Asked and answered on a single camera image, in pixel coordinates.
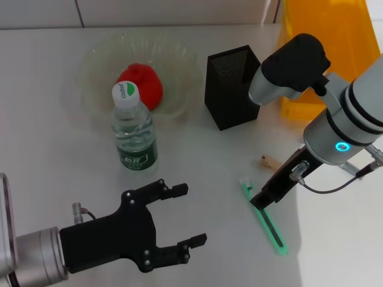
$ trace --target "table surface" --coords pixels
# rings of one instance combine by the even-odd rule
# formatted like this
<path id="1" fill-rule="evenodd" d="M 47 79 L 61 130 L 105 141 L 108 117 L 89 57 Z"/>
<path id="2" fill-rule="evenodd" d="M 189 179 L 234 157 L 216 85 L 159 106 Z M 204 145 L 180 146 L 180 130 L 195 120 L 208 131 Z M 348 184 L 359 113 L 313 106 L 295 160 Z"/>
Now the table surface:
<path id="1" fill-rule="evenodd" d="M 0 170 L 10 180 L 16 234 L 73 224 L 79 201 L 97 217 L 113 213 L 120 194 L 163 178 L 186 182 L 187 196 L 149 205 L 157 245 L 200 233 L 206 245 L 187 265 L 141 273 L 121 259 L 70 276 L 62 286 L 374 286 L 383 269 L 381 171 L 342 192 L 321 196 L 296 187 L 269 212 L 290 253 L 276 254 L 238 183 L 248 175 L 261 189 L 271 176 L 262 154 L 285 161 L 304 126 L 279 117 L 278 103 L 258 120 L 220 132 L 203 104 L 203 87 L 179 121 L 156 122 L 160 164 L 132 176 L 120 164 L 113 137 L 91 128 L 79 108 L 75 73 L 84 53 L 118 31 L 140 28 L 0 31 Z M 278 25 L 153 28 L 193 47 L 205 77 L 211 54 L 249 44 L 262 61 L 276 47 Z M 379 42 L 383 25 L 375 24 Z M 383 148 L 383 141 L 377 147 Z M 351 160 L 371 161 L 366 152 Z M 350 175 L 322 166 L 306 182 L 321 190 Z"/>

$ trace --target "blue indicator light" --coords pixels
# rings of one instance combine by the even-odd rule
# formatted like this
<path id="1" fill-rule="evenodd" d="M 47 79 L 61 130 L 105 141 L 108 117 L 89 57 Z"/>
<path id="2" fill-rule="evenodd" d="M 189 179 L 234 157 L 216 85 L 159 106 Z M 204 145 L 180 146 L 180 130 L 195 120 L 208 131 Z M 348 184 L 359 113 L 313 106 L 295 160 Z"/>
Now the blue indicator light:
<path id="1" fill-rule="evenodd" d="M 336 145 L 335 145 L 335 148 L 338 150 L 338 151 L 348 151 L 350 149 L 350 145 L 346 142 L 338 142 Z"/>

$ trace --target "water bottle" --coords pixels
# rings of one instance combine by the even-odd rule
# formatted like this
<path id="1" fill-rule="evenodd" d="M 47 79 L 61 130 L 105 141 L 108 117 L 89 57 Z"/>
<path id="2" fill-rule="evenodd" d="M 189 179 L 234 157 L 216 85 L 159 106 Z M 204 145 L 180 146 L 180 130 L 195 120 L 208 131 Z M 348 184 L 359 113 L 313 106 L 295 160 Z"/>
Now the water bottle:
<path id="1" fill-rule="evenodd" d="M 150 111 L 140 101 L 138 87 L 133 82 L 117 83 L 112 96 L 115 107 L 111 125 L 120 160 L 130 170 L 147 169 L 157 160 L 156 135 Z"/>

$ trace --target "black mesh pen holder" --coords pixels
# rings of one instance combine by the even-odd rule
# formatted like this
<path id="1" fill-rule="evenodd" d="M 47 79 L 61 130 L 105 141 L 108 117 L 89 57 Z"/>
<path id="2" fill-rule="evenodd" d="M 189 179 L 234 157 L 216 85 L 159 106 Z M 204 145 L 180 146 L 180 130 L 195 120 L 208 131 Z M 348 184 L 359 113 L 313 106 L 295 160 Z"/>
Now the black mesh pen holder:
<path id="1" fill-rule="evenodd" d="M 249 45 L 208 57 L 205 105 L 220 130 L 258 117 L 248 92 L 259 66 Z"/>

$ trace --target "green toothbrush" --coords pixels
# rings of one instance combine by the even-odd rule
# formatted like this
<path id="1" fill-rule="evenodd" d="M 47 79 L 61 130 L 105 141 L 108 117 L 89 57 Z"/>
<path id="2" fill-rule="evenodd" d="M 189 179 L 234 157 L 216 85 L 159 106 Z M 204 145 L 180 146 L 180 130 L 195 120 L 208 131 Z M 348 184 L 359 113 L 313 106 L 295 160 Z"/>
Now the green toothbrush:
<path id="1" fill-rule="evenodd" d="M 253 183 L 250 182 L 247 176 L 243 176 L 239 180 L 239 183 L 241 184 L 242 190 L 244 191 L 246 198 L 250 201 L 252 199 L 250 191 L 254 190 Z M 269 236 L 269 239 L 273 244 L 274 248 L 276 249 L 277 253 L 279 255 L 286 255 L 288 251 L 287 246 L 284 243 L 282 236 L 276 229 L 275 224 L 269 216 L 268 211 L 266 209 L 258 210 L 252 204 L 250 205 L 253 208 L 254 213 L 257 215 L 259 221 L 261 222 L 261 225 L 265 229 L 266 234 Z"/>

